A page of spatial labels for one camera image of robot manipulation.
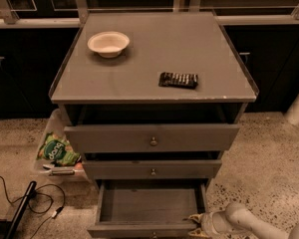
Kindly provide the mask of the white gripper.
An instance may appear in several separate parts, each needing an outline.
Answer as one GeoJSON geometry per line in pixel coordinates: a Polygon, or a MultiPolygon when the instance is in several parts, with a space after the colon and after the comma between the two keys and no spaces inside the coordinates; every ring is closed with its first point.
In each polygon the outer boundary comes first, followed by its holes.
{"type": "Polygon", "coordinates": [[[192,238],[210,239],[213,236],[227,234],[231,229],[224,211],[191,214],[187,219],[200,224],[200,228],[188,233],[188,236],[192,238]]]}

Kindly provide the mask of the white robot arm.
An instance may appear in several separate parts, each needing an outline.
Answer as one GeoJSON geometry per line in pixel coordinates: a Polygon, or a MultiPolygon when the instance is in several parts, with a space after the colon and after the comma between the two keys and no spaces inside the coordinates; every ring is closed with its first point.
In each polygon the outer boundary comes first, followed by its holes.
{"type": "Polygon", "coordinates": [[[229,203],[222,211],[192,214],[188,219],[198,225],[188,232],[194,238],[251,233],[258,239],[299,239],[299,223],[287,233],[257,218],[245,205],[238,202],[229,203]]]}

